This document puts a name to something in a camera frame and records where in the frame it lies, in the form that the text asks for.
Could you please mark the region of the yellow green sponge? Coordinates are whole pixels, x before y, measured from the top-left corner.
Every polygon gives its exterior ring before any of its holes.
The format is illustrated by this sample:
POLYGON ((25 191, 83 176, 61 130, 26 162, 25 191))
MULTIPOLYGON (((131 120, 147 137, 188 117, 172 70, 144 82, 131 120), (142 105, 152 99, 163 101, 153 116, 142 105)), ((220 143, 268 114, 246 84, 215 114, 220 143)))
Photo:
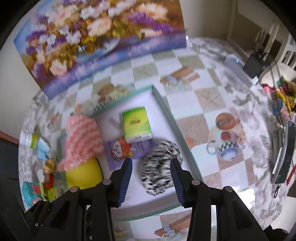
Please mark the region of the yellow green sponge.
POLYGON ((103 173, 96 158, 90 158, 79 167, 66 171, 65 176, 68 188, 78 186, 80 189, 87 189, 103 181, 103 173))

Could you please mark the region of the leopard print scrunchie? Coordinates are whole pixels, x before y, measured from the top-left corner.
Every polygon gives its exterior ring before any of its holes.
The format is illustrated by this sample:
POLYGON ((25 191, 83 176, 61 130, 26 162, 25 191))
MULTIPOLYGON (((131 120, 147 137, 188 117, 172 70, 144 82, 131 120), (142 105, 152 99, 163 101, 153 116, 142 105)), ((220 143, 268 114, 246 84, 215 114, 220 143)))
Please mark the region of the leopard print scrunchie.
POLYGON ((159 141, 143 159, 142 185, 147 194, 157 196, 173 187, 170 163, 177 159, 183 162, 183 155, 176 143, 159 141))

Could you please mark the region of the purple paper packet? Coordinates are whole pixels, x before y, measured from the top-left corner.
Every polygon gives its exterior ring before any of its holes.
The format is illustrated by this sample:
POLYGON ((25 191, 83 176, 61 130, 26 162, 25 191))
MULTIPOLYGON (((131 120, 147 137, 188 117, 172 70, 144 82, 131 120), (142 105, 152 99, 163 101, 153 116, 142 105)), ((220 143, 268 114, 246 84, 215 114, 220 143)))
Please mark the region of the purple paper packet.
POLYGON ((136 143, 127 143, 124 137, 119 137, 104 143, 107 162, 111 171, 121 167, 126 158, 142 159, 156 145, 153 139, 136 143))

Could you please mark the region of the pink white wavy cloth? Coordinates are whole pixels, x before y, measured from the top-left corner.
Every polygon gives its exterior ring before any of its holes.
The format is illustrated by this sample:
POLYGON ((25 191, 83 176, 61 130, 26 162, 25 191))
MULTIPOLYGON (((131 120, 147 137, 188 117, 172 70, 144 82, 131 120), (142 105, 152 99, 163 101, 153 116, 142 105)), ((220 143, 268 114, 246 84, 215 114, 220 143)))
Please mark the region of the pink white wavy cloth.
POLYGON ((93 118, 82 114, 70 116, 66 123, 66 133, 65 156, 57 166, 58 171, 77 168, 105 152, 98 125, 93 118))

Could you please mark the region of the green tissue pack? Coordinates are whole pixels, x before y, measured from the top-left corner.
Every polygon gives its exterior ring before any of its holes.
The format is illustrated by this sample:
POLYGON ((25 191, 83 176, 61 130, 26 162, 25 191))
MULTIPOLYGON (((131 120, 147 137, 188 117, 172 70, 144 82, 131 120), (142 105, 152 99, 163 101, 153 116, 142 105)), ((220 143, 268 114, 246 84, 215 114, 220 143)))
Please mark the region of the green tissue pack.
POLYGON ((137 107, 122 113, 122 123, 127 143, 152 139, 152 130, 145 107, 137 107))

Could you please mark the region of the teal rimmed white tray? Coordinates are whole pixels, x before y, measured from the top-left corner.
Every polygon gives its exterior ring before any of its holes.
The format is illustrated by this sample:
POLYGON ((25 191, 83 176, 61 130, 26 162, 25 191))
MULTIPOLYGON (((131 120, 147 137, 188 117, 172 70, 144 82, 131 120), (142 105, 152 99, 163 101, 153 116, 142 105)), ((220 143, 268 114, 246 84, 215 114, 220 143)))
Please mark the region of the teal rimmed white tray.
POLYGON ((121 207, 112 210, 112 219, 117 222, 137 220, 180 206, 173 187, 157 196, 147 194, 141 175, 144 170, 144 156, 159 141, 171 141, 179 147, 183 155, 182 168, 194 178, 201 179, 197 163, 188 147, 178 125, 154 86, 148 86, 104 106, 92 116, 97 122, 105 153, 97 156, 103 175, 110 177, 114 170, 121 167, 124 159, 132 159, 132 175, 125 200, 121 207), (152 131, 152 140, 128 144, 123 140, 122 114, 135 108, 145 108, 152 131))

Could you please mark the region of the checkered picture tablecloth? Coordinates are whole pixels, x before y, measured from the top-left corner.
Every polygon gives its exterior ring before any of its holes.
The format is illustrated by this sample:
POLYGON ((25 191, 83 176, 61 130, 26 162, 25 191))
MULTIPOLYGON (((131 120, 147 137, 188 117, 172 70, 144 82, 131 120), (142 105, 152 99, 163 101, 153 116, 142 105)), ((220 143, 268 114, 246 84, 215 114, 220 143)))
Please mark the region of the checkered picture tablecloth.
POLYGON ((254 103, 254 92, 226 91, 235 76, 222 64, 191 49, 165 51, 123 61, 70 86, 49 100, 39 94, 39 103, 27 111, 22 130, 40 134, 52 150, 65 139, 67 119, 76 111, 98 116, 100 130, 107 128, 105 141, 123 136, 122 109, 138 101, 146 109, 155 140, 175 142, 186 155, 184 165, 199 170, 211 187, 230 185, 245 205, 256 211, 256 177, 253 150, 246 146, 234 159, 212 155, 208 146, 215 121, 226 113, 239 119, 247 133, 253 117, 239 110, 237 101, 254 103))

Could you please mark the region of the white green-label pill bottle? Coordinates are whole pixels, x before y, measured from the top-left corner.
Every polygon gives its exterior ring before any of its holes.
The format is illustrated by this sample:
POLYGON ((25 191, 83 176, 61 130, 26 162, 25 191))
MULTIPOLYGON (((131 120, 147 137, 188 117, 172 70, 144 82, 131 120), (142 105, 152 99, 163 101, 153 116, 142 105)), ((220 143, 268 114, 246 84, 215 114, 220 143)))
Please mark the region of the white green-label pill bottle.
POLYGON ((31 149, 36 149, 39 141, 39 136, 35 133, 21 132, 19 143, 31 149))

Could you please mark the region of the dark blue cabinet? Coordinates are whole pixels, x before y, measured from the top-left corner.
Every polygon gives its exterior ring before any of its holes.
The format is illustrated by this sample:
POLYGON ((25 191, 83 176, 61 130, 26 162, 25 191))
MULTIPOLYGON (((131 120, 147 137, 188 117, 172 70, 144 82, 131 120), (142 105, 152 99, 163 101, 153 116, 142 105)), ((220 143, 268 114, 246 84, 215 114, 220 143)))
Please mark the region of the dark blue cabinet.
POLYGON ((1 142, 1 177, 7 178, 19 184, 18 147, 1 142))

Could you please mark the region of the salmon pink board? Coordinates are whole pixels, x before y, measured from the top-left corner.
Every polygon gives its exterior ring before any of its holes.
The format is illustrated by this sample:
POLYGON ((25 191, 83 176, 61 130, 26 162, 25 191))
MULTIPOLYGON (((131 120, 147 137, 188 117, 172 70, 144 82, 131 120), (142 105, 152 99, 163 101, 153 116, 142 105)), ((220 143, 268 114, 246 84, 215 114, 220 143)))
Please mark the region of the salmon pink board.
POLYGON ((14 146, 18 146, 19 145, 19 140, 0 131, 0 140, 1 142, 4 142, 4 143, 8 143, 8 144, 11 144, 11 145, 14 145, 14 146))

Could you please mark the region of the white electronic box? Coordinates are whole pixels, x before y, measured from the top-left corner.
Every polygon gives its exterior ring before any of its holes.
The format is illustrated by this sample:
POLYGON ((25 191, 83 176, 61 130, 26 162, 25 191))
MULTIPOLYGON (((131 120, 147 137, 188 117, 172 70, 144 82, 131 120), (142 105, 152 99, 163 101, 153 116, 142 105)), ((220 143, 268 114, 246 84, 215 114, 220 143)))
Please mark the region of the white electronic box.
POLYGON ((259 81, 258 77, 249 77, 243 70, 244 62, 241 61, 236 55, 228 54, 224 60, 224 65, 231 70, 239 80, 248 88, 252 88, 259 81))

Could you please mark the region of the colourful snack packets pile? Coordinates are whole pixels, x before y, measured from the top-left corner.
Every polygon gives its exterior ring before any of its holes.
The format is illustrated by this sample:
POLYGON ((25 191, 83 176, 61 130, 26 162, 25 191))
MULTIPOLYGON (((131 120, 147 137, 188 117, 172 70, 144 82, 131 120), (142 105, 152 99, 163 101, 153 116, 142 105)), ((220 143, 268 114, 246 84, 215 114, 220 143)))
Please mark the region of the colourful snack packets pile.
POLYGON ((272 100, 272 111, 280 125, 287 121, 295 123, 295 82, 288 81, 283 75, 275 82, 275 86, 263 83, 264 92, 269 93, 272 100))

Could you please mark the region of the black speaker box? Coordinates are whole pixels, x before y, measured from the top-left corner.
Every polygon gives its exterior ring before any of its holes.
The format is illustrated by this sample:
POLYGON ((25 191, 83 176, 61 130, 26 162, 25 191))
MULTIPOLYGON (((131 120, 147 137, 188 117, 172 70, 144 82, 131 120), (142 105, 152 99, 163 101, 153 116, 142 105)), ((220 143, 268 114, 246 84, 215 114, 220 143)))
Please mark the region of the black speaker box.
POLYGON ((243 66, 243 71, 250 77, 254 78, 258 72, 262 69, 264 61, 261 57, 255 55, 250 55, 245 65, 243 66))

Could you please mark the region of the floral oil painting canvas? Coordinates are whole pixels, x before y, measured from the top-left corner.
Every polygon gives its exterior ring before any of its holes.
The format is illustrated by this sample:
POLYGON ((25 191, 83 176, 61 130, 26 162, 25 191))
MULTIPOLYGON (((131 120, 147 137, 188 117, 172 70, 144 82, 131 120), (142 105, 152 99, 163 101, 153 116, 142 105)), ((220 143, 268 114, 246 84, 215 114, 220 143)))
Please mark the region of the floral oil painting canvas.
POLYGON ((186 46, 179 1, 41 1, 14 39, 49 99, 121 61, 186 46))

